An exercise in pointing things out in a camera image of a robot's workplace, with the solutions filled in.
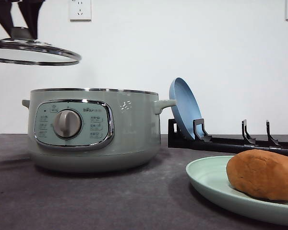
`pan rack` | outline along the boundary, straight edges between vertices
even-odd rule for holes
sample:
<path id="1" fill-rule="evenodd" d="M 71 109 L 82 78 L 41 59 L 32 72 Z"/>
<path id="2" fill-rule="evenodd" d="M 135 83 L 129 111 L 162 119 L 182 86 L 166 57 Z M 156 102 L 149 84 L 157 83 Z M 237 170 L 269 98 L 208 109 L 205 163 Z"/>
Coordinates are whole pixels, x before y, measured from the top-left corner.
<path id="1" fill-rule="evenodd" d="M 278 141 L 270 134 L 270 123 L 266 121 L 266 130 L 268 140 L 257 140 L 252 138 L 247 131 L 246 120 L 242 121 L 243 138 L 220 138 L 209 135 L 204 128 L 204 119 L 193 120 L 194 140 L 186 139 L 178 125 L 175 131 L 175 119 L 168 120 L 168 147 L 181 149 L 206 150 L 216 152 L 239 153 L 246 150 L 267 150 L 288 156 L 288 142 Z M 200 136 L 196 131 L 196 126 L 201 125 L 204 136 Z"/>

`silver knob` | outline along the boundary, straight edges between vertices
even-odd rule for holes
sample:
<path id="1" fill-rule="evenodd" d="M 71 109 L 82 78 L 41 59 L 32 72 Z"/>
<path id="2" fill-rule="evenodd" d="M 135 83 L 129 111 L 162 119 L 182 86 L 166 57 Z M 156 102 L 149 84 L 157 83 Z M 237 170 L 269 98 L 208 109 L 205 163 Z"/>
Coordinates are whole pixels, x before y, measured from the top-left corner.
<path id="1" fill-rule="evenodd" d="M 76 135 L 81 128 L 79 115 L 72 110 L 59 112 L 53 123 L 53 130 L 62 138 L 70 138 Z"/>

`baked bun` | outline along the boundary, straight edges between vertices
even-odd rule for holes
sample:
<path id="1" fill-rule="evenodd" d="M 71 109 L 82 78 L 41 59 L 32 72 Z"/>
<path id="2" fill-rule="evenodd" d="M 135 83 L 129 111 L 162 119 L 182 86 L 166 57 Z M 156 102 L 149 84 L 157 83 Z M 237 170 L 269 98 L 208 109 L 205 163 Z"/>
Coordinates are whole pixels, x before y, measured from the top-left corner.
<path id="1" fill-rule="evenodd" d="M 264 150 L 248 150 L 226 166 L 229 182 L 258 198 L 288 200 L 288 157 Z"/>

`gray countertop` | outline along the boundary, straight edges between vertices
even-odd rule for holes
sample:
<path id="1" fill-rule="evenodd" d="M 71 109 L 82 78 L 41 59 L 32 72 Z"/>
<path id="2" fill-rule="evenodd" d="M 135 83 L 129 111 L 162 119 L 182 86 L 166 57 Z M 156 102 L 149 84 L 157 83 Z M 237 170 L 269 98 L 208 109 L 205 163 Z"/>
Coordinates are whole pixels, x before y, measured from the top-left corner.
<path id="1" fill-rule="evenodd" d="M 288 229 L 222 209 L 192 187 L 187 163 L 233 154 L 170 149 L 167 135 L 161 144 L 137 168 L 68 174 L 35 166 L 26 135 L 0 134 L 0 230 Z"/>

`white wall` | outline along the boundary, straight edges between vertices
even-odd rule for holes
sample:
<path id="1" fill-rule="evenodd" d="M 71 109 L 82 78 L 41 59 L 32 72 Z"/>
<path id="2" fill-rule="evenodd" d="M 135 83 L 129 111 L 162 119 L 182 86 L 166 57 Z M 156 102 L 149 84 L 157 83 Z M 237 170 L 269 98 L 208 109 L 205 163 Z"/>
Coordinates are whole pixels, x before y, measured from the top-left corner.
<path id="1" fill-rule="evenodd" d="M 13 8 L 15 24 L 22 17 Z M 0 27 L 0 38 L 7 34 Z M 71 23 L 67 0 L 47 0 L 39 40 L 76 51 L 79 65 L 0 64 L 0 133 L 25 133 L 32 89 L 123 88 L 168 98 L 184 78 L 212 134 L 288 134 L 288 22 L 284 0 L 94 0 L 91 23 Z M 171 110 L 161 115 L 167 133 Z"/>

